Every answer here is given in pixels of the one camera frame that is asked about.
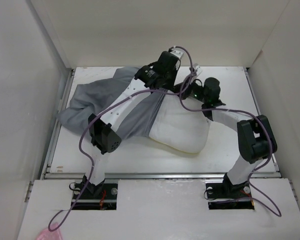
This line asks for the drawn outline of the white pillow yellow edge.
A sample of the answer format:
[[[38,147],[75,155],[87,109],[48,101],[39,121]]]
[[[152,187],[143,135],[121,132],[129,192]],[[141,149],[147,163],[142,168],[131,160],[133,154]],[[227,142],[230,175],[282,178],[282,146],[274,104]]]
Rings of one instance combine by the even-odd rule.
[[[189,97],[180,103],[177,96],[165,96],[149,137],[178,151],[198,154],[207,143],[211,121],[203,113],[188,111],[182,105],[194,110],[201,102]]]

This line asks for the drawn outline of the grey pillowcase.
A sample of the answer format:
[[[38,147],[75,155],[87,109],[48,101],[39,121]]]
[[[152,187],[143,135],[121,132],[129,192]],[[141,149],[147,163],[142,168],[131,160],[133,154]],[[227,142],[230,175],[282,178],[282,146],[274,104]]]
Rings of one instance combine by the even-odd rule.
[[[138,70],[138,67],[123,67],[108,79],[79,84],[69,107],[57,114],[58,121],[72,133],[81,135],[88,126],[90,115],[98,115],[108,108],[128,87]],[[121,123],[117,135],[122,140],[149,136],[164,97],[164,94],[154,92],[143,99]]]

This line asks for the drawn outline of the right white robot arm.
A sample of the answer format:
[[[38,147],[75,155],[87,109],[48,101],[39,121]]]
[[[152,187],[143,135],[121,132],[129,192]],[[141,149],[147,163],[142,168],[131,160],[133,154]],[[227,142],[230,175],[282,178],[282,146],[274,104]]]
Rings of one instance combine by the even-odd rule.
[[[237,133],[239,157],[216,188],[221,198],[232,198],[249,186],[254,171],[263,168],[278,149],[270,122],[265,115],[255,116],[247,111],[226,109],[220,100],[220,82],[214,77],[204,82],[186,80],[172,88],[185,100],[192,97],[202,103],[203,115]]]

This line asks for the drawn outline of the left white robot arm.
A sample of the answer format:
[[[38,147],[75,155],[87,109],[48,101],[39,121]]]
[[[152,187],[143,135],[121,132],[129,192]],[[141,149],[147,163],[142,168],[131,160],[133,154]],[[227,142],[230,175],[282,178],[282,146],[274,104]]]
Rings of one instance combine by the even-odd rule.
[[[141,67],[127,88],[104,111],[97,120],[90,115],[88,121],[93,122],[89,128],[91,143],[96,149],[93,151],[94,168],[82,178],[84,192],[91,198],[97,198],[102,193],[105,180],[105,167],[109,154],[121,144],[122,138],[117,131],[128,114],[146,97],[151,95],[150,90],[166,89],[174,86],[181,59],[182,50],[170,49],[163,51],[159,59]]]

